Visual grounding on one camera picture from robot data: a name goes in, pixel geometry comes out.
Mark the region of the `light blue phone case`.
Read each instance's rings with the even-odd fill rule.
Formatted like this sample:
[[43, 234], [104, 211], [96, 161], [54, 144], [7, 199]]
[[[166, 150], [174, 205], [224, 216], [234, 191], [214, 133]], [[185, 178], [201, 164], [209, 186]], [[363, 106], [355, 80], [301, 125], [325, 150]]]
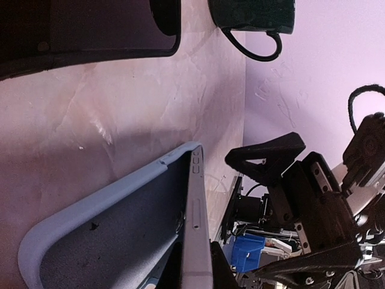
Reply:
[[18, 266], [28, 288], [145, 288], [183, 244], [191, 152], [185, 143], [33, 226]]

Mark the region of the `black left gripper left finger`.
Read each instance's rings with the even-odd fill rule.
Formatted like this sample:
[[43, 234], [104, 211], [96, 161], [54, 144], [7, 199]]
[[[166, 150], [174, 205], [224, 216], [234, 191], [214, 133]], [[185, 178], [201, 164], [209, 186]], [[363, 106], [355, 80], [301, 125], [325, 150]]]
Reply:
[[180, 288], [182, 250], [183, 244], [181, 242], [174, 244], [162, 275], [158, 281], [158, 289]]

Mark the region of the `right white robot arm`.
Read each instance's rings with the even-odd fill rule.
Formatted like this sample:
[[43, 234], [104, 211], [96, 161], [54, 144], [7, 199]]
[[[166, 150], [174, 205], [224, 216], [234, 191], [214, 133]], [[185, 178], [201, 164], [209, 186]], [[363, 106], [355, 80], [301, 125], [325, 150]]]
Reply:
[[221, 224], [221, 239], [239, 237], [254, 227], [267, 233], [296, 232], [299, 256], [252, 270], [258, 278], [289, 288], [315, 288], [363, 262], [358, 227], [334, 174], [319, 153], [297, 160], [305, 147], [302, 138], [291, 132], [234, 148], [225, 157], [228, 166], [265, 187], [267, 193], [251, 197], [234, 189]]

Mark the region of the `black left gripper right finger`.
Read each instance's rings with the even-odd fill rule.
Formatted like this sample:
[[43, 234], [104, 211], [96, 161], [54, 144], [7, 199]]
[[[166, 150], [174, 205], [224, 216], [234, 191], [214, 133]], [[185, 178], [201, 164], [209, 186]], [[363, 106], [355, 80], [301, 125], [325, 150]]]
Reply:
[[211, 242], [214, 289], [239, 289], [225, 254], [217, 241]]

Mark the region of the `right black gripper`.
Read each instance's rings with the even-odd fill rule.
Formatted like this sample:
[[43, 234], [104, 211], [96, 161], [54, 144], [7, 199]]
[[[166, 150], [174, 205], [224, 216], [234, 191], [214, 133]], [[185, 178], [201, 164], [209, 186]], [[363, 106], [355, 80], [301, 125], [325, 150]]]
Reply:
[[311, 152], [295, 161], [305, 148], [300, 135], [290, 132], [234, 148], [225, 156], [225, 163], [237, 172], [259, 184], [271, 184], [268, 193], [278, 222], [297, 231], [305, 255], [254, 271], [257, 278], [289, 288], [313, 288], [356, 269], [364, 260], [351, 209], [324, 157]]

